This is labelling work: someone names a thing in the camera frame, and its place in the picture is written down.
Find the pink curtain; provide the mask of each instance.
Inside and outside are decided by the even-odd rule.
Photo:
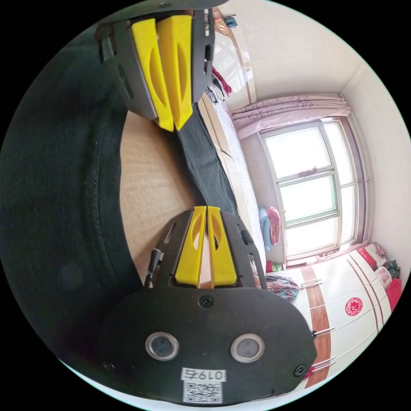
[[[338,94],[293,95],[250,104],[231,113],[239,139],[268,128],[292,125],[327,116],[347,116],[350,107]]]

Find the window pane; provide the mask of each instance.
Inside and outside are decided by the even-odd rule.
[[[336,243],[337,218],[286,230],[287,256],[295,256],[332,246]]]
[[[334,153],[340,184],[352,183],[354,181],[354,173],[351,158],[339,124],[335,122],[325,123],[324,128]]]
[[[269,137],[266,143],[279,179],[331,164],[319,127]]]
[[[337,210],[333,176],[288,185],[280,192],[287,222]]]
[[[355,228],[355,211],[356,197],[355,192],[357,186],[349,186],[341,189],[341,205],[342,205],[342,230],[341,242],[352,240],[354,237]]]

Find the wooden stripe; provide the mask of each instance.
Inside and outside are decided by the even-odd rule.
[[[218,31],[220,34],[222,34],[223,36],[227,36],[231,39],[232,43],[234,44],[235,47],[235,51],[237,52],[237,56],[238,56],[238,60],[240,62],[241,65],[241,71],[243,73],[243,76],[245,73],[247,73],[245,67],[244,67],[244,62],[243,62],[243,58],[241,57],[241,51],[240,48],[238,47],[238,43],[237,40],[235,39],[234,33],[232,32],[232,30],[227,27],[225,21],[222,19],[222,17],[224,17],[223,13],[221,13],[220,9],[218,7],[213,7],[213,15],[217,14],[218,17],[221,18],[220,22],[222,22],[222,24],[224,24],[227,28],[228,34],[223,33],[218,27],[217,25],[215,25],[215,30]],[[245,78],[246,82],[245,85],[247,87],[247,96],[248,96],[248,101],[250,102],[249,104],[251,104],[251,94],[250,94],[250,88],[248,86],[248,76]]]
[[[317,279],[316,274],[310,265],[301,267],[301,273],[303,274],[304,281]],[[308,303],[310,305],[313,331],[321,331],[330,328],[321,288],[319,286],[310,287],[306,289],[306,292],[308,296]],[[317,358],[314,363],[319,363],[331,358],[330,334],[317,337],[314,340],[314,345],[317,349]],[[321,381],[324,381],[327,378],[329,368],[330,367],[325,367],[319,371],[313,372],[313,374],[308,378],[305,387],[308,388]]]
[[[365,292],[366,292],[367,295],[368,295],[369,301],[370,301],[371,306],[372,306],[372,310],[374,311],[374,316],[375,316],[375,328],[376,328],[377,334],[378,334],[378,318],[377,318],[377,312],[376,312],[376,310],[375,310],[374,303],[372,302],[371,296],[369,295],[369,292],[368,292],[367,288],[365,287],[365,284],[364,284],[364,282],[363,282],[363,279],[362,279],[362,278],[360,277],[360,275],[357,273],[357,270],[356,270],[356,269],[354,268],[354,266],[350,263],[350,260],[349,260],[348,258],[347,258],[347,263],[348,263],[348,264],[351,266],[351,268],[354,270],[354,273],[357,275],[358,279],[360,280],[361,284],[362,284],[363,287],[364,287]]]
[[[366,280],[368,281],[368,284],[369,284],[369,286],[371,287],[371,290],[372,290],[372,292],[374,293],[375,298],[376,298],[376,300],[377,300],[378,307],[380,308],[381,322],[382,322],[382,326],[384,326],[384,315],[383,315],[383,313],[382,313],[382,307],[381,307],[381,304],[380,304],[380,300],[379,300],[379,298],[378,298],[378,296],[377,296],[377,293],[375,292],[375,289],[374,289],[373,285],[371,284],[371,281],[368,279],[368,277],[367,277],[367,275],[365,274],[364,270],[363,270],[363,269],[361,268],[361,266],[357,263],[357,261],[355,261],[355,259],[354,259],[350,254],[349,254],[348,256],[351,257],[352,261],[354,261],[355,265],[361,270],[361,272],[363,273],[364,277],[365,277]]]

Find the black fabric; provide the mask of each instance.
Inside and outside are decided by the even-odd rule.
[[[219,207],[238,217],[237,202],[229,179],[221,165],[213,140],[200,114],[198,104],[193,114],[173,139],[188,173],[199,189],[205,205]]]
[[[142,287],[119,206],[127,110],[100,64],[94,31],[36,78],[0,153],[0,258],[11,290],[47,346],[90,377],[100,321]],[[194,112],[174,134],[182,160],[205,203],[234,212],[228,179]]]

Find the window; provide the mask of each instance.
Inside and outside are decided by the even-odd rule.
[[[276,185],[287,259],[357,241],[365,195],[346,119],[326,118],[261,137]]]

